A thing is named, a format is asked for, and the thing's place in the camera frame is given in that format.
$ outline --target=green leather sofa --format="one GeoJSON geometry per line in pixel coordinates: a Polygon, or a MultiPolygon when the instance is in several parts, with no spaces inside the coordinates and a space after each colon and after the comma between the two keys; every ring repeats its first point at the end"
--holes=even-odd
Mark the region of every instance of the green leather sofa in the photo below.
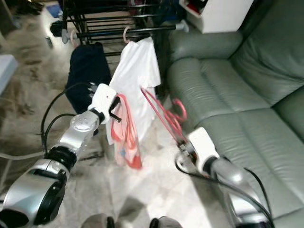
{"type": "Polygon", "coordinates": [[[204,127],[219,154],[260,177],[276,228],[303,228],[304,1],[273,0],[248,38],[192,30],[169,41],[167,83],[185,129],[204,127]]]}

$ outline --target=metal rack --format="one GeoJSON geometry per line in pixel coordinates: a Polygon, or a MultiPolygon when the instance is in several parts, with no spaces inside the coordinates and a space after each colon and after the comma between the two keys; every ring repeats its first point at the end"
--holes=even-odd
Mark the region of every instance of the metal rack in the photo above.
{"type": "MultiPolygon", "coordinates": [[[[175,16],[181,20],[176,10],[159,12],[159,9],[174,8],[174,0],[142,0],[135,4],[136,0],[63,0],[63,30],[62,40],[67,43],[70,34],[67,31],[67,23],[72,22],[77,29],[74,38],[78,38],[81,44],[92,44],[97,41],[109,41],[123,39],[126,26],[126,37],[133,41],[153,36],[155,32],[162,30],[184,30],[187,24],[182,23],[172,26],[160,26],[156,21],[162,21],[165,17],[175,16]],[[125,16],[102,16],[94,14],[103,12],[125,11],[125,16]]],[[[108,52],[106,56],[117,56],[121,52],[108,52]]]]}

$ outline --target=sofa armrest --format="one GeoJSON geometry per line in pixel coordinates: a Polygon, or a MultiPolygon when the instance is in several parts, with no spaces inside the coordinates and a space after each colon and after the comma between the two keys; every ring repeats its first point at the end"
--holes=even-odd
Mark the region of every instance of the sofa armrest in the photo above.
{"type": "Polygon", "coordinates": [[[189,33],[172,31],[168,38],[171,62],[187,57],[227,59],[243,40],[239,31],[201,34],[196,29],[191,29],[189,33]]]}

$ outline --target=tile floor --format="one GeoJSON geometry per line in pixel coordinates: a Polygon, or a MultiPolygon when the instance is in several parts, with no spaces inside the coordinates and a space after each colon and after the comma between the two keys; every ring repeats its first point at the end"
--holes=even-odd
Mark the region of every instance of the tile floor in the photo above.
{"type": "MultiPolygon", "coordinates": [[[[19,67],[0,97],[1,152],[24,155],[41,150],[40,120],[48,103],[64,88],[73,51],[71,44],[64,45],[51,35],[52,21],[55,19],[45,10],[40,16],[22,17],[22,28],[7,37],[2,54],[13,54],[19,67]],[[51,37],[53,48],[44,36],[51,37]]],[[[118,61],[116,57],[108,59],[112,72],[118,61]]],[[[56,103],[48,120],[63,112],[72,112],[65,98],[56,103]]],[[[63,119],[54,126],[50,143],[68,123],[63,119]]],[[[102,137],[102,133],[95,137],[90,151],[101,150],[102,137]]],[[[112,149],[105,143],[103,148],[107,154],[112,149]]],[[[72,170],[57,219],[45,227],[98,228],[98,224],[90,226],[90,221],[101,213],[113,216],[119,221],[118,227],[124,228],[147,228],[152,218],[165,215],[178,220],[184,228],[230,227],[212,188],[175,169],[178,149],[159,120],[151,126],[141,152],[141,171],[118,167],[104,157],[79,162],[72,170]]],[[[0,190],[4,192],[35,160],[13,161],[0,190]]],[[[0,159],[0,175],[6,163],[0,159]]]]}

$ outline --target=sofa backrest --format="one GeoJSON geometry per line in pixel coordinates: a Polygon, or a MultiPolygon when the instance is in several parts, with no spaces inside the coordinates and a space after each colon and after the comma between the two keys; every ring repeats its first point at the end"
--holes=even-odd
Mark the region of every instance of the sofa backrest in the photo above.
{"type": "Polygon", "coordinates": [[[304,142],[304,86],[279,101],[274,109],[304,142]]]}
{"type": "Polygon", "coordinates": [[[233,55],[243,79],[271,105],[304,85],[304,0],[274,0],[233,55]]]}

